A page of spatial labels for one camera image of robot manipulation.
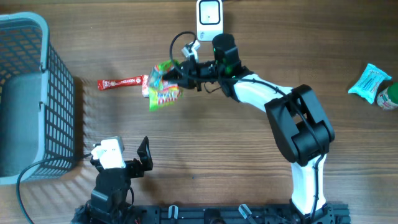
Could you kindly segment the green Haribo gummy bag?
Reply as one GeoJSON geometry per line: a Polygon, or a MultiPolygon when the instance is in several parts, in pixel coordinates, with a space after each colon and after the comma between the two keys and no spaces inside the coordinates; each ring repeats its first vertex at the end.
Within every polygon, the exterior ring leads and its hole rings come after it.
{"type": "Polygon", "coordinates": [[[176,83],[164,80],[163,76],[174,70],[171,60],[155,65],[148,78],[149,109],[154,111],[174,104],[182,95],[176,83]]]}

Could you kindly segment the red white small packet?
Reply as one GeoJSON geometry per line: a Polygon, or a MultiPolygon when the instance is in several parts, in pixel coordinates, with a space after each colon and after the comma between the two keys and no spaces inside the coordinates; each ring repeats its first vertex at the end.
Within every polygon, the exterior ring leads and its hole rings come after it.
{"type": "Polygon", "coordinates": [[[149,76],[148,75],[143,75],[142,76],[142,95],[144,98],[149,97],[149,76]]]}

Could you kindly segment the red Nescafe stick sachet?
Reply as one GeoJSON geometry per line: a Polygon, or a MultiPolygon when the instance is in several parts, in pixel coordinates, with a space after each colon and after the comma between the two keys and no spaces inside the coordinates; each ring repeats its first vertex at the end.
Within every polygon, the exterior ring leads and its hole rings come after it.
{"type": "Polygon", "coordinates": [[[99,90],[110,90],[124,86],[139,86],[142,85],[143,75],[126,78],[121,80],[97,80],[97,86],[99,90]]]}

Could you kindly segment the teal tissue packet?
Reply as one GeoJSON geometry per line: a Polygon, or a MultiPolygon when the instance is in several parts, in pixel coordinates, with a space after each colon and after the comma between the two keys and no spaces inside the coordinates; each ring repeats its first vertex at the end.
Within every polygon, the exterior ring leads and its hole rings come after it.
{"type": "Polygon", "coordinates": [[[368,63],[359,80],[348,90],[348,93],[357,94],[369,104],[373,104],[380,84],[391,79],[392,77],[386,72],[368,63]]]}

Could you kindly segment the green lid jar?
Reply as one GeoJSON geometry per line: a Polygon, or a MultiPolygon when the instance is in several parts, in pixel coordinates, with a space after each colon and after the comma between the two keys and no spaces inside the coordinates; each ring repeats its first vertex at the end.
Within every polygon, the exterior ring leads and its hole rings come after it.
{"type": "Polygon", "coordinates": [[[384,110],[397,109],[397,83],[381,91],[376,97],[376,103],[384,110]]]}

